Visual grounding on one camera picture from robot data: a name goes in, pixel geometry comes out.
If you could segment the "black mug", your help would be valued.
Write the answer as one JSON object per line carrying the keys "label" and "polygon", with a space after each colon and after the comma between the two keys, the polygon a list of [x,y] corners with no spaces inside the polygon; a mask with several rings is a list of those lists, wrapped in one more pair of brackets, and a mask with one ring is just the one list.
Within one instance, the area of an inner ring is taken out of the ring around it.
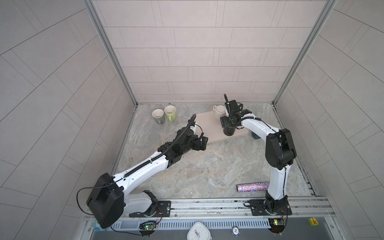
{"label": "black mug", "polygon": [[232,126],[225,126],[223,128],[223,133],[226,135],[226,136],[233,136],[235,131],[236,131],[236,127],[232,127]]}

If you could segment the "light green mug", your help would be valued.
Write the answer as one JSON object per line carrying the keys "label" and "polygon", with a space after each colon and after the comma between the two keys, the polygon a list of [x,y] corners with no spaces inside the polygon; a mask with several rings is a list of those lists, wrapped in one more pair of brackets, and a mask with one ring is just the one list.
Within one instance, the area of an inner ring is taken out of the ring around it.
{"label": "light green mug", "polygon": [[177,119],[177,109],[173,105],[168,105],[164,108],[166,119],[169,122],[174,122]]}

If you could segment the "grey mug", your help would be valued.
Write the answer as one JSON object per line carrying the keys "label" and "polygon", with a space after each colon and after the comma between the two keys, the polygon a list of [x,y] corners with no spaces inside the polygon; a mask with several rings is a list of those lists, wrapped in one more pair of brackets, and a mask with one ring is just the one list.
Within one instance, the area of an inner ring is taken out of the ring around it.
{"label": "grey mug", "polygon": [[166,121],[165,112],[162,109],[155,109],[152,112],[152,117],[158,125],[163,125]]}

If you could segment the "dark green mug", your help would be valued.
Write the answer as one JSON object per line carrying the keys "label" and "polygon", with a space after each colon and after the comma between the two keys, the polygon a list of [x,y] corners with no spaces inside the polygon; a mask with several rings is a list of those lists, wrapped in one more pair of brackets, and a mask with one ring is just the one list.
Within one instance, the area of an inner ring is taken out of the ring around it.
{"label": "dark green mug", "polygon": [[260,137],[257,134],[255,134],[254,132],[252,132],[252,138],[255,140],[260,139]]}

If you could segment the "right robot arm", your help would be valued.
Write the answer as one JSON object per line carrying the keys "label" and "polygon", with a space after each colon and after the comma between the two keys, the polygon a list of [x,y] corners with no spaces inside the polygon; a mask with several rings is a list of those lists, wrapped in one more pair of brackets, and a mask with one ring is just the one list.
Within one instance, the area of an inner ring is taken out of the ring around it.
{"label": "right robot arm", "polygon": [[265,123],[244,105],[225,97],[226,116],[221,117],[223,132],[232,136],[236,129],[247,128],[256,138],[266,143],[265,157],[271,166],[269,188],[266,191],[264,209],[269,215],[292,214],[286,195],[288,174],[297,156],[292,134],[288,129],[278,129]]}

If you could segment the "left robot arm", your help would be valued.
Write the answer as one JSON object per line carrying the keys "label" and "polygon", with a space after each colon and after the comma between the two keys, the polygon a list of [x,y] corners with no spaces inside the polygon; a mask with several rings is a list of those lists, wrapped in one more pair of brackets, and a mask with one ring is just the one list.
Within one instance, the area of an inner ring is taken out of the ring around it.
{"label": "left robot arm", "polygon": [[177,163],[188,151],[204,151],[207,143],[207,137],[195,134],[195,127],[184,127],[177,132],[173,142],[163,144],[140,164],[114,176],[109,173],[101,175],[86,201],[100,227],[110,227],[121,216],[155,215],[159,204],[155,195],[147,190],[139,194],[132,191],[153,175]]}

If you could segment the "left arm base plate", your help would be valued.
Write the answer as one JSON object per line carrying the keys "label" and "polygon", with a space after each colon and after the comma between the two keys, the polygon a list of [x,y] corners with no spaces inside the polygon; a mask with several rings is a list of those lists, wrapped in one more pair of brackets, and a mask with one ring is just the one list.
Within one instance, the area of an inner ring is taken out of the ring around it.
{"label": "left arm base plate", "polygon": [[136,212],[129,214],[130,218],[154,218],[154,217],[169,217],[171,210],[171,201],[158,201],[156,204],[151,204],[150,208],[144,213]]}

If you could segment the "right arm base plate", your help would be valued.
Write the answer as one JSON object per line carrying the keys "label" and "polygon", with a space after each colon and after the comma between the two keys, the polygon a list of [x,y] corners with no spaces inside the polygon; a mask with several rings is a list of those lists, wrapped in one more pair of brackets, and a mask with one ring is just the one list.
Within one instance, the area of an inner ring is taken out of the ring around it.
{"label": "right arm base plate", "polygon": [[249,200],[244,206],[251,209],[252,216],[292,215],[292,210],[287,199],[274,200]]}

